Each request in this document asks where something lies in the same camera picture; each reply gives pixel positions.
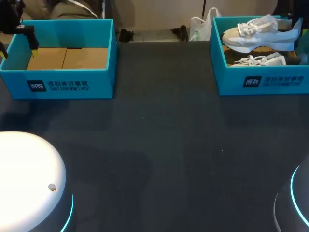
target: table surface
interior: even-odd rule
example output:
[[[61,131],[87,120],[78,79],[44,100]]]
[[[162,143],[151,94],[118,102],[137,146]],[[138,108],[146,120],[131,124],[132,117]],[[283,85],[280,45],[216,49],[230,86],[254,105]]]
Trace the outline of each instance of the table surface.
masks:
[[[276,193],[308,153],[309,96],[220,97],[208,42],[118,54],[112,100],[14,101],[0,84],[0,130],[63,157],[77,232],[275,231]]]

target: blue led light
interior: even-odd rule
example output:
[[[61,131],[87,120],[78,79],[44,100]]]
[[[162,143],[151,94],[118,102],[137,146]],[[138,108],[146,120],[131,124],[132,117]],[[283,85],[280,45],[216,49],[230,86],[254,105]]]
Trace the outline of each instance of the blue led light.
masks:
[[[304,223],[309,227],[309,222],[305,219],[304,215],[300,212],[297,204],[296,204],[296,201],[295,201],[295,198],[294,198],[294,194],[293,194],[293,179],[294,179],[294,175],[297,171],[297,169],[299,168],[299,166],[296,168],[296,170],[294,171],[293,175],[292,175],[292,179],[291,179],[291,185],[290,185],[290,189],[291,189],[291,196],[292,196],[292,201],[294,203],[294,206],[296,208],[296,211],[298,212],[298,214],[300,215],[301,219],[303,219]]]
[[[73,198],[73,194],[72,194],[72,207],[71,207],[71,212],[70,212],[70,215],[69,215],[69,218],[66,222],[66,224],[64,225],[64,227],[62,228],[62,230],[60,232],[64,232],[64,230],[66,229],[66,227],[68,226],[68,223],[71,219],[71,216],[72,216],[72,213],[73,213],[73,207],[74,207],[74,198]]]

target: white dome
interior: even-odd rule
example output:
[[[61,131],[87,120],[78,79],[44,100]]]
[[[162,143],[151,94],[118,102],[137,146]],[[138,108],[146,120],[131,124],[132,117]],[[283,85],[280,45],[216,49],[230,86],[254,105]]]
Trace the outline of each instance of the white dome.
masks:
[[[49,142],[29,133],[0,132],[0,231],[36,227],[58,204],[65,183],[63,160]]]

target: white plastic bag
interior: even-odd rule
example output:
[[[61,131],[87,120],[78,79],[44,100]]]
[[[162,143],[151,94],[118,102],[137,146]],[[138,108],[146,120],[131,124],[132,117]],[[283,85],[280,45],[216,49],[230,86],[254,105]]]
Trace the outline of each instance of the white plastic bag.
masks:
[[[221,17],[217,8],[208,11],[206,21],[198,17],[191,18],[190,41],[210,40],[213,18]]]

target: white sneaker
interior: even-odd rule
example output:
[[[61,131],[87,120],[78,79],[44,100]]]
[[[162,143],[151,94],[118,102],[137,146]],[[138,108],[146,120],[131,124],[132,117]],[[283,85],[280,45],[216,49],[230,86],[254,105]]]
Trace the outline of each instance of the white sneaker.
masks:
[[[227,47],[242,53],[249,53],[260,46],[278,51],[294,51],[294,42],[300,35],[302,19],[299,19],[293,28],[291,24],[291,20],[266,15],[248,23],[238,23],[236,28],[224,32],[222,41]]]
[[[242,58],[238,61],[235,61],[235,63],[237,64],[231,65],[231,67],[286,65],[284,56],[279,52],[273,53],[269,56],[248,56],[247,58]]]

